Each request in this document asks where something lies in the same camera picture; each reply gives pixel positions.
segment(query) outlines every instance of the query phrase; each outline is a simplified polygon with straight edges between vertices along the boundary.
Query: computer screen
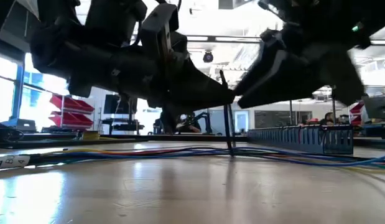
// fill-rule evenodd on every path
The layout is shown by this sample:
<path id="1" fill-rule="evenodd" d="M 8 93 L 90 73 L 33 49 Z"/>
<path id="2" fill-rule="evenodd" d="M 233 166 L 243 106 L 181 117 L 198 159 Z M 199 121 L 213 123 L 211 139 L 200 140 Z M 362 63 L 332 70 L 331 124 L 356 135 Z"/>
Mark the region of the computer screen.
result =
<path id="1" fill-rule="evenodd" d="M 121 101 L 118 107 L 119 95 L 106 95 L 104 114 L 129 114 L 129 101 Z M 132 101 L 132 113 L 137 112 L 137 98 Z"/>
<path id="2" fill-rule="evenodd" d="M 385 96 L 364 97 L 363 100 L 369 118 L 385 119 Z"/>

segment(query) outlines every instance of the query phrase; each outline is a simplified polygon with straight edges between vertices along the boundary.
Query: security camera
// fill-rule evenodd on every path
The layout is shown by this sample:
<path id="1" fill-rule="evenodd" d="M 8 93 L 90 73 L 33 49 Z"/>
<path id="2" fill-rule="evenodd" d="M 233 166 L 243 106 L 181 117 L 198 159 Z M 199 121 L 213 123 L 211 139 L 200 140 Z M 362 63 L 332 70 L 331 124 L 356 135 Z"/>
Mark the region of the security camera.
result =
<path id="1" fill-rule="evenodd" d="M 213 59 L 213 54 L 211 53 L 211 51 L 207 50 L 205 55 L 203 56 L 203 62 L 210 63 L 213 61 Z"/>

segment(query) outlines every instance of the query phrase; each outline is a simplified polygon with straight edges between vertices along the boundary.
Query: red shelf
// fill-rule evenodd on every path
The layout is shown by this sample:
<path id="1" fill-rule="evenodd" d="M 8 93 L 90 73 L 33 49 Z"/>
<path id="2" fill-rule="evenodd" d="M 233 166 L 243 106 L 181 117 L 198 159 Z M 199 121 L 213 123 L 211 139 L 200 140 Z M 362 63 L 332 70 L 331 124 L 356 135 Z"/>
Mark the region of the red shelf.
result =
<path id="1" fill-rule="evenodd" d="M 53 95 L 50 99 L 50 102 L 61 110 L 63 98 L 63 110 L 66 112 L 92 114 L 92 112 L 94 111 L 94 107 L 90 106 L 82 100 L 74 100 L 69 97 L 62 97 L 61 95 Z"/>
<path id="2" fill-rule="evenodd" d="M 351 125 L 353 126 L 361 125 L 361 121 L 362 121 L 361 112 L 363 107 L 364 107 L 364 102 L 361 101 L 357 105 L 355 105 L 352 109 L 350 109 Z"/>
<path id="3" fill-rule="evenodd" d="M 55 125 L 61 127 L 61 112 L 54 111 L 51 114 L 54 116 L 50 117 L 50 119 L 54 121 Z M 91 125 L 93 125 L 92 120 L 83 114 L 69 112 L 64 112 L 63 114 L 62 127 L 88 129 L 91 128 Z"/>

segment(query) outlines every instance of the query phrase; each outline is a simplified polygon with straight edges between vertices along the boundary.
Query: cable label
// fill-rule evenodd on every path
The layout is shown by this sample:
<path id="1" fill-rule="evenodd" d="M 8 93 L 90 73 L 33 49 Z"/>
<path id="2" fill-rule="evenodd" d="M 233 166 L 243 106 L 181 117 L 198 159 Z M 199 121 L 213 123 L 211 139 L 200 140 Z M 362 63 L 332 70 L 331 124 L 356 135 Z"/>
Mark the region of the cable label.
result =
<path id="1" fill-rule="evenodd" d="M 30 159 L 30 156 L 18 156 L 18 155 L 0 157 L 0 161 L 2 161 L 0 165 L 0 169 L 25 167 L 28 165 L 29 159 Z"/>

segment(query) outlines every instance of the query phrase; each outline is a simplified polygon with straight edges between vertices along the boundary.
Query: table surface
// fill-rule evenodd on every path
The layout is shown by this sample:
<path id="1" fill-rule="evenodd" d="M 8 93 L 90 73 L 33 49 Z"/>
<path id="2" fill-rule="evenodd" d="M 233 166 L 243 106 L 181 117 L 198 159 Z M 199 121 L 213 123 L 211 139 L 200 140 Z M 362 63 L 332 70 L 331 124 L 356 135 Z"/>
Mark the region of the table surface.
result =
<path id="1" fill-rule="evenodd" d="M 207 142 L 91 147 L 208 144 L 225 147 Z M 0 155 L 56 150 L 0 149 Z M 385 151 L 357 148 L 355 154 L 381 156 Z M 243 157 L 96 161 L 3 170 L 0 223 L 385 224 L 385 175 Z"/>

